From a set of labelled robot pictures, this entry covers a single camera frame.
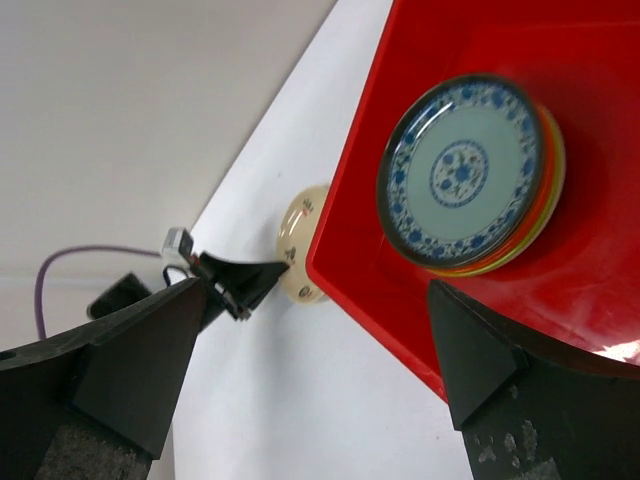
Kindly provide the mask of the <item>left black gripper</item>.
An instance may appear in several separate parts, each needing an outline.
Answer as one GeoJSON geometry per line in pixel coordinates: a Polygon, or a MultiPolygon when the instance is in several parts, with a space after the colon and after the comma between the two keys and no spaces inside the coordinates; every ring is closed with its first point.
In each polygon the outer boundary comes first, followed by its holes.
{"type": "MultiPolygon", "coordinates": [[[[288,265],[282,261],[236,263],[203,252],[198,259],[188,259],[186,266],[166,266],[163,269],[166,286],[171,285],[170,270],[205,282],[207,300],[201,322],[204,330],[223,313],[236,321],[248,320],[288,270],[288,265]]],[[[151,290],[135,274],[129,273],[89,304],[87,317],[98,320],[151,295],[151,290]]]]}

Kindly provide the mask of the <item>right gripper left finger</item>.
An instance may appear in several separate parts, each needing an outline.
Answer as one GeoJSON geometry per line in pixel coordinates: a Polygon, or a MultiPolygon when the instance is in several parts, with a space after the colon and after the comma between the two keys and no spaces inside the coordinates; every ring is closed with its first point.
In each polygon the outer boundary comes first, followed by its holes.
{"type": "Polygon", "coordinates": [[[1,354],[4,479],[145,479],[201,330],[190,279],[1,354]]]}

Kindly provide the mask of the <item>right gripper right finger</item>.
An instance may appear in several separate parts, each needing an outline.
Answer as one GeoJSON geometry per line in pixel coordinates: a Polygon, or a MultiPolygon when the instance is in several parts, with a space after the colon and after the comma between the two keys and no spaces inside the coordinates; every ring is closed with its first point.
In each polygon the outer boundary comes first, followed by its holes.
{"type": "Polygon", "coordinates": [[[439,280],[427,306],[474,478],[638,478],[638,366],[561,342],[439,280]]]}

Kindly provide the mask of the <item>beige floral plate back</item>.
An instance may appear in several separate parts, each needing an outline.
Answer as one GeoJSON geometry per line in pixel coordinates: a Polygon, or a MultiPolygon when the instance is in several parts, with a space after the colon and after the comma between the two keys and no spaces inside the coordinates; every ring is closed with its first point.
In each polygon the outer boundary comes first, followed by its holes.
{"type": "Polygon", "coordinates": [[[317,303],[324,292],[307,273],[306,260],[329,191],[328,185],[316,185],[301,191],[290,203],[278,231],[276,256],[288,265],[279,283],[295,303],[317,303]]]}

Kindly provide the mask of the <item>blue patterned plate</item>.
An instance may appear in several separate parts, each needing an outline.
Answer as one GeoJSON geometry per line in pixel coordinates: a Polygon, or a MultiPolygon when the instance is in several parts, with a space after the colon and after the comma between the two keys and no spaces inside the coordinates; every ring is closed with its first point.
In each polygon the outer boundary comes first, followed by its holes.
{"type": "Polygon", "coordinates": [[[384,236],[426,268],[473,263],[516,230],[546,166],[541,120],[520,86],[488,73],[445,80],[402,115],[381,156],[384,236]]]}

